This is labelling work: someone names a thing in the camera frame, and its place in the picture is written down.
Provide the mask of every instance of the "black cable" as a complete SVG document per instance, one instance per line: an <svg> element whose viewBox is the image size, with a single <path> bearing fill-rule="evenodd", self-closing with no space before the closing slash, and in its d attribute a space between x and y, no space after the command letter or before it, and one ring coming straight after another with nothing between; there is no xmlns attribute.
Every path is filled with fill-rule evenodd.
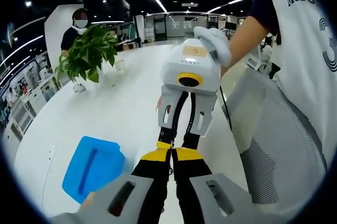
<svg viewBox="0 0 337 224"><path fill-rule="evenodd" d="M161 127L159 137L158 137L158 141L161 141L161 142L164 142L164 143L167 143L167 144L172 144L174 146L174 139L177 135L177 127L178 127L178 123L179 123L180 112L181 112L181 110L183 108L183 105L184 105L185 101L187 100L188 96L189 96L188 92L186 92L186 91L182 92L182 94L181 94L181 96L178 100L177 106L175 107L175 110L172 111L172 109L171 109L171 113L173 113L172 128Z"/></svg>
<svg viewBox="0 0 337 224"><path fill-rule="evenodd" d="M231 121L231 116L230 116L230 113L228 111L228 107L227 107L227 104L226 104L226 101L225 101L225 97L223 97L223 92L222 92L222 87L220 86L220 92L221 92L221 97L222 97L222 100L223 100L223 104L225 105L225 108L226 108L226 113L227 113L227 118L228 118L228 123L230 125L230 129L232 131L232 121Z"/></svg>
<svg viewBox="0 0 337 224"><path fill-rule="evenodd" d="M193 121L194 121L194 117L195 117L195 93L191 93L191 115L190 115L190 121L189 124L187 126L187 130L186 132L189 133L191 131L192 125L193 125Z"/></svg>

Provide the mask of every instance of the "white counter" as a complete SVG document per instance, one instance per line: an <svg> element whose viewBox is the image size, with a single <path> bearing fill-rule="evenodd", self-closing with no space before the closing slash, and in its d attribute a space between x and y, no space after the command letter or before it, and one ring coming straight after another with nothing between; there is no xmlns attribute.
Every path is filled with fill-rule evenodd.
<svg viewBox="0 0 337 224"><path fill-rule="evenodd" d="M78 210L78 203L63 191L62 181L83 136L119 143L132 165L154 150L160 131L155 111L161 92L160 69L171 48L164 45L119 53L116 60L126 62L123 76L105 64L103 86L86 85L85 92L75 94L74 83L69 82L38 113L20 144L15 171L25 191L47 216ZM186 131L190 107L187 103L182 110L176 146ZM214 173L224 173L247 190L239 153L219 103L199 151ZM168 189L160 223L183 223L173 181Z"/></svg>

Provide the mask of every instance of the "potted plant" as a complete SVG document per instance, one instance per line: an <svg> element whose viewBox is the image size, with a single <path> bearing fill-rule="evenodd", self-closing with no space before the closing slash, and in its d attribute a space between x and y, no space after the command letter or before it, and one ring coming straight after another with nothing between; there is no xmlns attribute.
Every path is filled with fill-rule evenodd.
<svg viewBox="0 0 337 224"><path fill-rule="evenodd" d="M59 57L60 65L55 69L58 84L63 74L67 74L71 81L76 77L100 81L98 71L102 70L102 62L105 60L114 66L117 52L114 45L117 44L109 32L98 26L91 26L69 49L68 57Z"/></svg>

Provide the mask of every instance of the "sticker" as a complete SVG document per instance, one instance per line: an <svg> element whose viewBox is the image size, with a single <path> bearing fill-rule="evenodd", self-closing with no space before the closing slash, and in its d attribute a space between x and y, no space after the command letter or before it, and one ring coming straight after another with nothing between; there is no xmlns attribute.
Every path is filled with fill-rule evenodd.
<svg viewBox="0 0 337 224"><path fill-rule="evenodd" d="M207 51L204 47L184 46L183 55L206 57Z"/></svg>

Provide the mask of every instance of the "blue tray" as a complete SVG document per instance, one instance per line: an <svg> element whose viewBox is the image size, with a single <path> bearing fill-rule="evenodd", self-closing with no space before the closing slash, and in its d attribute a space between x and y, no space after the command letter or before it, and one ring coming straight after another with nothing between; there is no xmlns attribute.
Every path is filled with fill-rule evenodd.
<svg viewBox="0 0 337 224"><path fill-rule="evenodd" d="M122 174L124 160L117 143L84 136L68 166L62 188L82 204L90 192Z"/></svg>

